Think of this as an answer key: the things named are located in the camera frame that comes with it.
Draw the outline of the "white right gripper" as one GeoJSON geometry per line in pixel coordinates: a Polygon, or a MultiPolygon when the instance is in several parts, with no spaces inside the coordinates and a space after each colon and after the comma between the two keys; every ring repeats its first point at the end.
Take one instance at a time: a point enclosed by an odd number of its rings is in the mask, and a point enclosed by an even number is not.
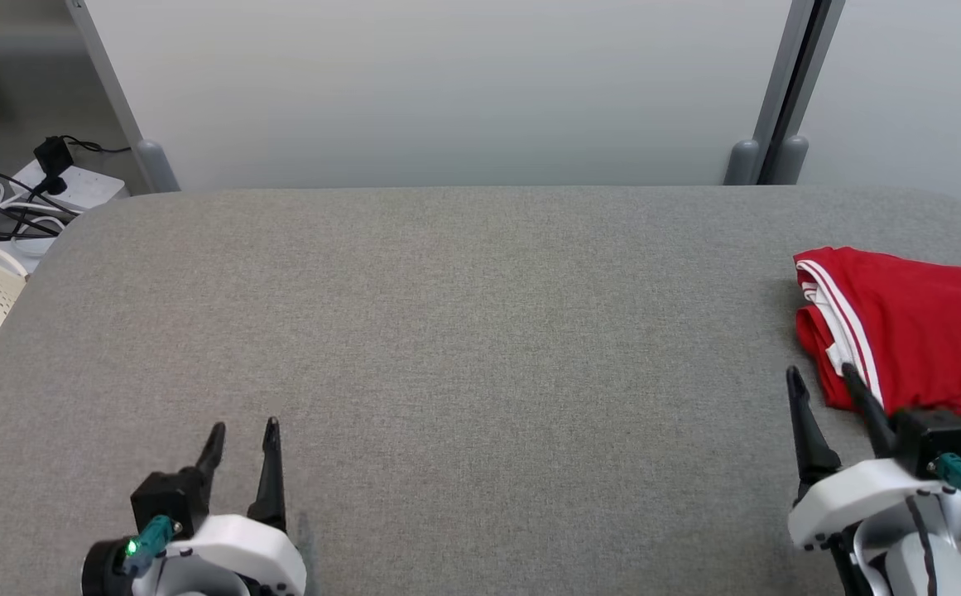
{"type": "Polygon", "coordinates": [[[786,369],[786,390],[793,426],[799,483],[788,513],[788,535],[798,550],[817,546],[822,538],[904,504],[908,497],[935,497],[938,516],[926,525],[951,541],[961,540],[961,492],[938,479],[915,478],[895,460],[896,434],[884,406],[851,363],[841,377],[874,456],[841,471],[841,460],[821,433],[810,408],[810,392],[796,366],[786,369]]]}

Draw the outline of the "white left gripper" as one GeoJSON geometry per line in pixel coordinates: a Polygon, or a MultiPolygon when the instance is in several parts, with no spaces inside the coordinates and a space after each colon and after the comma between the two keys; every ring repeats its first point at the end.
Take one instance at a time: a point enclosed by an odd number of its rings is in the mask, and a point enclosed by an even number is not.
{"type": "MultiPolygon", "coordinates": [[[[211,491],[225,449],[226,424],[216,422],[195,468],[211,491]]],[[[238,514],[211,516],[188,540],[171,542],[148,571],[132,582],[132,595],[303,595],[307,569],[286,531],[281,427],[266,422],[257,495],[238,514]]]]}

